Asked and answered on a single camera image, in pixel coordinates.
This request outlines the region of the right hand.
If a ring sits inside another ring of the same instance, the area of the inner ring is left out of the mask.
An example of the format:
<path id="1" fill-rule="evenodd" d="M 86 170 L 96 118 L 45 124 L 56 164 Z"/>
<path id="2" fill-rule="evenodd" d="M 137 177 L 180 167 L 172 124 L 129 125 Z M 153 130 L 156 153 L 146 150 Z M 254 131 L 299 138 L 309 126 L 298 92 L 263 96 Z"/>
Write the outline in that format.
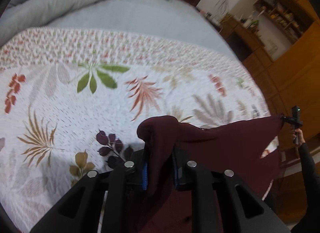
<path id="1" fill-rule="evenodd" d="M 305 143 L 303 131 L 300 128 L 292 130 L 293 143 L 295 145 L 301 146 Z"/>

